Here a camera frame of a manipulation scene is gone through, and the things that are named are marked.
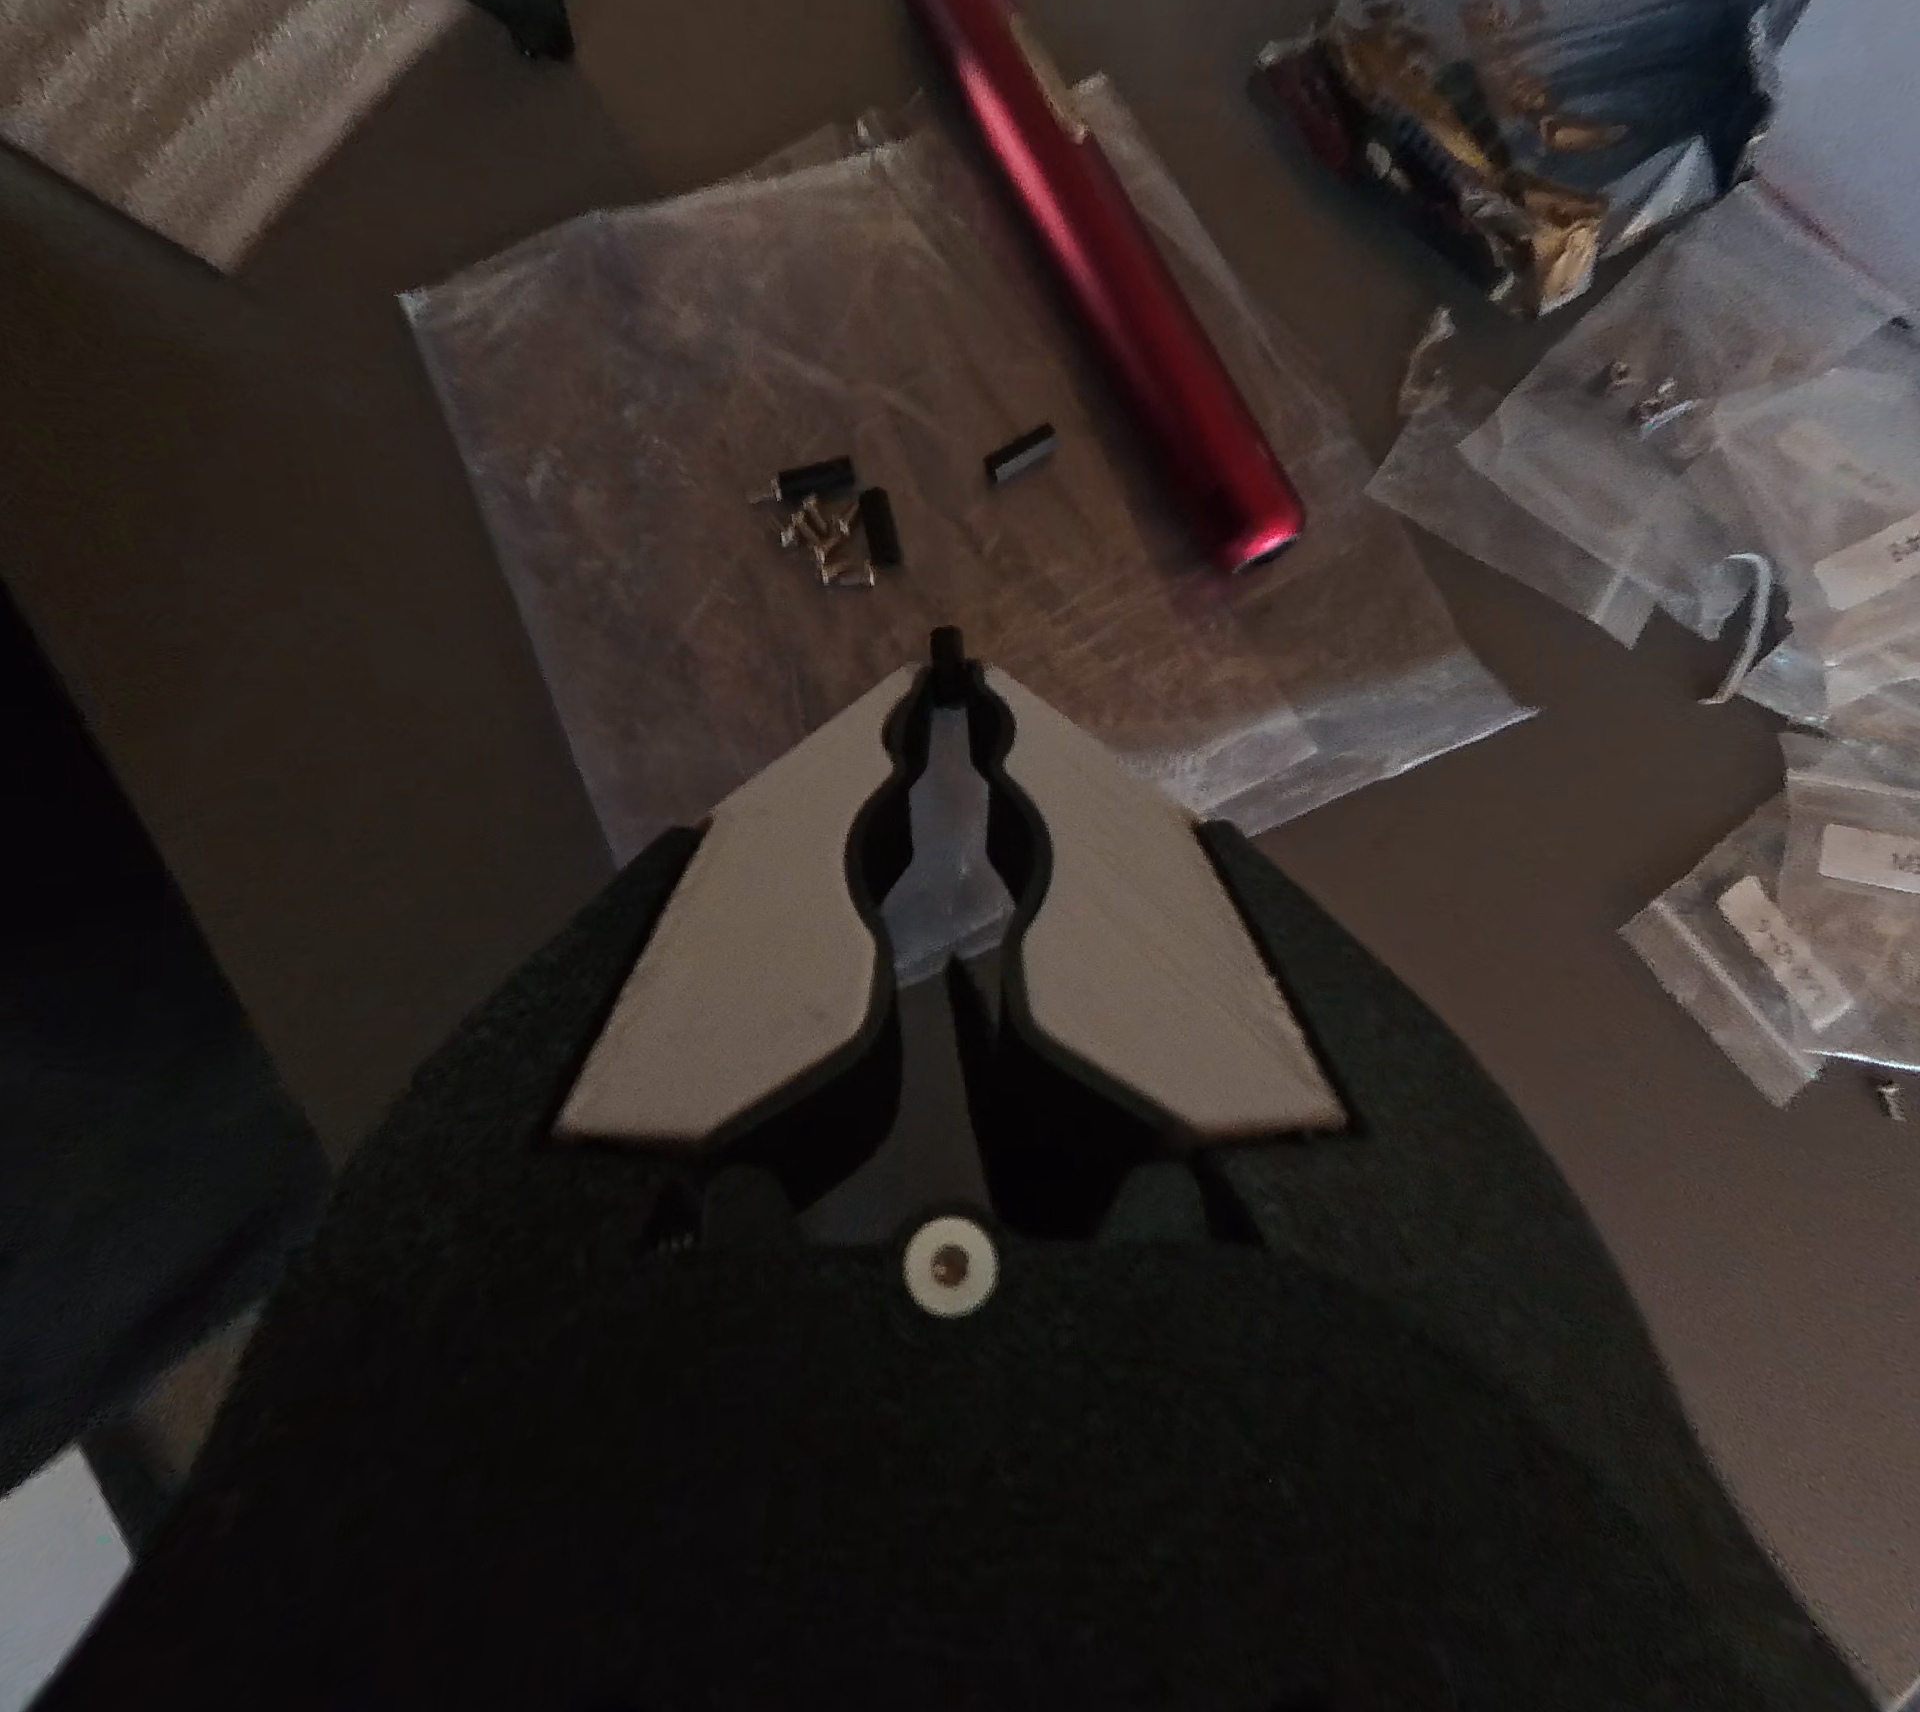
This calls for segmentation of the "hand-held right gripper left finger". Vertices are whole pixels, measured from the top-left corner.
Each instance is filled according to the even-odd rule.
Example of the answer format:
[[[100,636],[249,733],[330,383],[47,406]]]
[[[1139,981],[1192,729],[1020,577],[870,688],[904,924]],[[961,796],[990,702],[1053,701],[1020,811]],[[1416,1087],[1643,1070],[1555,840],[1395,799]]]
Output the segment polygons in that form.
[[[710,814],[554,1134],[714,1150],[873,1037],[914,862],[929,670],[896,668]]]

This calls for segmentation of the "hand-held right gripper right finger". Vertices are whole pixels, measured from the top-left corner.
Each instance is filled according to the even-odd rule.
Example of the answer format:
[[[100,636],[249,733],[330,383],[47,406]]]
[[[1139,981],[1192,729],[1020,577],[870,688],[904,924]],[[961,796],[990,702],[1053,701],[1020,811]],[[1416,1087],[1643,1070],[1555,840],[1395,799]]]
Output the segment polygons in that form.
[[[1345,1130],[1202,822],[1005,668],[971,730],[1022,1034],[1183,1147]]]

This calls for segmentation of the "cluster of small screws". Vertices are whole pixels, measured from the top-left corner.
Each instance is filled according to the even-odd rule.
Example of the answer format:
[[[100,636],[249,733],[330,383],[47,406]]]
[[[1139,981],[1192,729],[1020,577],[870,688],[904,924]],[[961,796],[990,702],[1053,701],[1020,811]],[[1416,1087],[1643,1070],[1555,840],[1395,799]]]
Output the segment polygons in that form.
[[[863,510],[854,498],[804,494],[798,501],[767,501],[776,547],[806,562],[827,592],[873,592],[880,580]]]

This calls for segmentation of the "large clear zip bag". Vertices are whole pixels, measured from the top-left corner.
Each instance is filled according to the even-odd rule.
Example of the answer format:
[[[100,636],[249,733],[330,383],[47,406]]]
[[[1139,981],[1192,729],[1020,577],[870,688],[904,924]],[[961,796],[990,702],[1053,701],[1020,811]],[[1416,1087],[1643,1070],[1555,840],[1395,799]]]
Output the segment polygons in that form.
[[[1105,77],[1075,89],[1308,529],[1216,572],[989,168],[924,108],[594,210],[403,298],[616,862],[939,627],[1205,819],[1258,837],[1519,726],[1299,342]],[[1050,425],[1005,488],[984,458]],[[776,473],[848,454],[904,562],[827,590]]]

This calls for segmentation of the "pile of clear parts bags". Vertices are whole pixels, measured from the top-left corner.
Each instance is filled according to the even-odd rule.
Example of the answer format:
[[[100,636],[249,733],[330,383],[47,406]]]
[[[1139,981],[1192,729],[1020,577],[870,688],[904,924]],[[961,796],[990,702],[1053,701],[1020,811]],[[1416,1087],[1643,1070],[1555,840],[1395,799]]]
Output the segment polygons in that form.
[[[1368,494],[1638,645],[1717,645],[1707,706],[1785,733],[1776,795],[1620,928],[1773,1104],[1918,1074],[1917,316],[1762,190],[1669,237],[1502,399],[1437,312]]]

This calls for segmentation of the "red screwdriver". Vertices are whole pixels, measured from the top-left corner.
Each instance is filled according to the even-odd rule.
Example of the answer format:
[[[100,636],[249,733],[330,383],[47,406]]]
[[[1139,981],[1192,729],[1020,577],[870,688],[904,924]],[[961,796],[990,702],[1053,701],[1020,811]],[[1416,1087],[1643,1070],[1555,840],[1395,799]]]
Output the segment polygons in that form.
[[[1304,501],[1018,4],[904,4],[1212,566],[1284,554]]]

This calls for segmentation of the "silver foil bag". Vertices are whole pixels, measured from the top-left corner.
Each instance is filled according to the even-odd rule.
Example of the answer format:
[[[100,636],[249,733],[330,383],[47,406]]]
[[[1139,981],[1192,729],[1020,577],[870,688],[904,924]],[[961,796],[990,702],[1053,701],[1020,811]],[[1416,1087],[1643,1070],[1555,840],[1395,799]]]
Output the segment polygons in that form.
[[[1337,0],[1251,92],[1494,307],[1545,316],[1602,260],[1755,177],[1812,0]]]

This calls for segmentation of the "white foam sheet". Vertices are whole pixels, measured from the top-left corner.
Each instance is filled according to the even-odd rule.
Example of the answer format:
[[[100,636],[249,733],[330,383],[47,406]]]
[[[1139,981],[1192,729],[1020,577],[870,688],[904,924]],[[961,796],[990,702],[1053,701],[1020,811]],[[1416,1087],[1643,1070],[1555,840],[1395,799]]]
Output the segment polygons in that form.
[[[218,271],[462,0],[3,0],[5,144]]]

